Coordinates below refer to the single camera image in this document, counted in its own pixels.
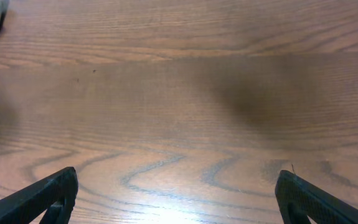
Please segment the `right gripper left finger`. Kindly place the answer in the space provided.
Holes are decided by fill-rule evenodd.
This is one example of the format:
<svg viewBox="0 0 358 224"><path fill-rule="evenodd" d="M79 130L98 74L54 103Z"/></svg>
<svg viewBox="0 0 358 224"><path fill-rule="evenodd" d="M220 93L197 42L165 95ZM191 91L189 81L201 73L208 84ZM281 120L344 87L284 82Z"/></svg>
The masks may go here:
<svg viewBox="0 0 358 224"><path fill-rule="evenodd" d="M66 167L0 199L0 223L68 223L78 193L77 174Z"/></svg>

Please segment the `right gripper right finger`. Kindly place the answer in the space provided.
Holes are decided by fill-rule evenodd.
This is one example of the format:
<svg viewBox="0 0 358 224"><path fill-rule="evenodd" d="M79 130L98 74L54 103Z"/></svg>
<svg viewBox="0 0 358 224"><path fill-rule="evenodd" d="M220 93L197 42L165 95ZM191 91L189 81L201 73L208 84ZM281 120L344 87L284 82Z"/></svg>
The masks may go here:
<svg viewBox="0 0 358 224"><path fill-rule="evenodd" d="M280 171L275 195L285 224L358 224L358 209L288 170Z"/></svg>

